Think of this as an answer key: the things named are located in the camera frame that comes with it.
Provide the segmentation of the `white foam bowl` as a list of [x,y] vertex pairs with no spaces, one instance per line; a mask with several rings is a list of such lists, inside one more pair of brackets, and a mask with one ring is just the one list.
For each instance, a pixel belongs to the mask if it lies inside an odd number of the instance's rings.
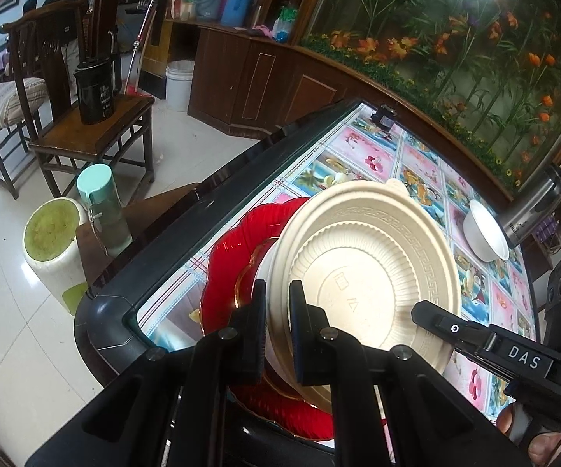
[[482,262],[509,258],[507,240],[491,212],[480,201],[471,199],[463,221],[463,233],[467,245]]

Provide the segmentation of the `red glass plate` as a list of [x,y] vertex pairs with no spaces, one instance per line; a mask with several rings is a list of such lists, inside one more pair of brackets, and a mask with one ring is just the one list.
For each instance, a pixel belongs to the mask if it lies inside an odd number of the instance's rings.
[[[306,201],[297,197],[257,205],[216,242],[200,300],[203,332],[226,327],[233,310],[251,302],[254,276],[264,255]],[[309,405],[293,390],[277,391],[267,378],[254,386],[232,387],[230,392],[248,411],[301,439],[320,442],[334,438],[331,414]]]

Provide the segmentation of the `beige plastic bowl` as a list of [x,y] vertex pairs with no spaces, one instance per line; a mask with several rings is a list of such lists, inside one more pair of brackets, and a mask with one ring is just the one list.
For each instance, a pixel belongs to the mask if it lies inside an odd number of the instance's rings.
[[298,385],[293,367],[289,286],[329,324],[367,347],[406,345],[442,373],[451,346],[411,318],[428,300],[458,315],[461,291],[454,256],[440,226],[410,198],[403,183],[356,180],[307,199],[272,247],[267,283],[266,357],[300,398],[331,411],[326,386]]

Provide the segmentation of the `purple bottles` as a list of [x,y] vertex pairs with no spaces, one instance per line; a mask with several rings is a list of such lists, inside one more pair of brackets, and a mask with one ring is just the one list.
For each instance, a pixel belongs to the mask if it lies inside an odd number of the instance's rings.
[[546,217],[534,231],[534,236],[538,243],[543,246],[550,254],[556,254],[561,248],[561,241],[558,235],[559,221],[552,214]]

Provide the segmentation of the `stainless steel thermos jug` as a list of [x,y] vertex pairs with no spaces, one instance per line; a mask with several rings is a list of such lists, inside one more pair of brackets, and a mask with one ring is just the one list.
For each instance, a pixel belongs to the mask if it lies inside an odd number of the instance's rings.
[[497,216],[509,248],[519,246],[561,203],[561,168],[539,172]]

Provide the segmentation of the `mint lid glass bottle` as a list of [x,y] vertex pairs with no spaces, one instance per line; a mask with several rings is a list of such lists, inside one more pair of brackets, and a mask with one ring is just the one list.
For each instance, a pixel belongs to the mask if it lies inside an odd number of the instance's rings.
[[133,238],[122,211],[112,168],[105,163],[90,165],[79,174],[76,186],[94,234],[108,255],[118,256]]

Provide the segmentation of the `colourful patterned tablecloth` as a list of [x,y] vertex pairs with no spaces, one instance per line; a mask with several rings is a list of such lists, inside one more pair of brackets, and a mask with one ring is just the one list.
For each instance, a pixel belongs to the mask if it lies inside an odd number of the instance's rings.
[[136,314],[154,344],[184,349],[223,328],[264,281],[265,372],[235,399],[324,444],[333,439],[330,391],[295,382],[291,281],[362,344],[414,349],[490,420],[509,402],[503,380],[417,327],[412,307],[429,300],[466,320],[537,335],[521,251],[484,262],[467,245],[463,221],[481,197],[411,132],[382,131],[370,117],[363,104],[301,130],[295,149],[258,149],[265,172],[239,158],[231,179],[200,194],[198,212],[217,220],[179,251]]

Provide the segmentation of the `small dark jar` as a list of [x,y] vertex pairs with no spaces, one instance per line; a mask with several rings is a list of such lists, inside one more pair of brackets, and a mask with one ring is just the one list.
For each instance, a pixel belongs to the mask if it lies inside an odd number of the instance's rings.
[[377,111],[370,116],[370,120],[384,132],[389,132],[392,129],[392,125],[396,123],[397,118],[396,110],[393,110],[387,104],[381,104]]

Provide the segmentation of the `flower mural glass panel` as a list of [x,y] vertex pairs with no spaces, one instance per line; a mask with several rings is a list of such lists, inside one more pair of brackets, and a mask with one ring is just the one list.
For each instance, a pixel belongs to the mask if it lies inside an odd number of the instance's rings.
[[442,125],[511,192],[561,139],[558,0],[319,0],[302,43]]

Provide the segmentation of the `cushioned wooden stool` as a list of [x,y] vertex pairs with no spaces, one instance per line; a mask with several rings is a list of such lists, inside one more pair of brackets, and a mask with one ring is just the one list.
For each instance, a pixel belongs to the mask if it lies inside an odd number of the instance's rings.
[[36,162],[15,81],[0,82],[0,187],[19,198],[17,182]]

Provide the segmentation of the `white plastic bucket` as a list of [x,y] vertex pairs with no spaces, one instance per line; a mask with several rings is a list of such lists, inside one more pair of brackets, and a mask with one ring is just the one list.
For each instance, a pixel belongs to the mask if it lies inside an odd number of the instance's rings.
[[174,111],[185,112],[188,109],[194,68],[193,60],[172,61],[165,68],[165,100]]

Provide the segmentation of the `black cylindrical container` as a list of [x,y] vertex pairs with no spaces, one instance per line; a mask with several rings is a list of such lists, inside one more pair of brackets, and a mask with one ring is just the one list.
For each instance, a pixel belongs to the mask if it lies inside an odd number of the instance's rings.
[[95,125],[114,114],[112,64],[107,58],[80,62],[74,73],[81,121]]

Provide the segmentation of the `wooden chair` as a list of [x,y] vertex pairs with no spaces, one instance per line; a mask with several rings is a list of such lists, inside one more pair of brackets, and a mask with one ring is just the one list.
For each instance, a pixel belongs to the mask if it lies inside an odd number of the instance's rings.
[[[28,134],[30,150],[52,197],[75,187],[90,165],[119,163],[142,169],[132,201],[154,183],[152,105],[149,96],[117,94],[113,62],[92,58],[84,47],[88,0],[41,6],[0,32],[8,37],[9,64]],[[44,81],[52,121],[41,128],[30,108],[27,76]]]

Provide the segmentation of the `green white bottle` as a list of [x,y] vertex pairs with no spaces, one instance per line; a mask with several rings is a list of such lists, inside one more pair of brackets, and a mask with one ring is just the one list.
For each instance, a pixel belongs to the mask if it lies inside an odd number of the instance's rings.
[[272,38],[276,42],[286,43],[294,26],[297,9],[294,6],[283,6],[280,11],[272,28]]

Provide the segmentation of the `grey blue thermos flask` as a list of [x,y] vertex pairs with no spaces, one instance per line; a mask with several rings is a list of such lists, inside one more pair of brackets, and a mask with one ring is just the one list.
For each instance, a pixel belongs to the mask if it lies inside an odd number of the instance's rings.
[[220,14],[221,0],[197,0],[196,19],[202,22],[216,21]]

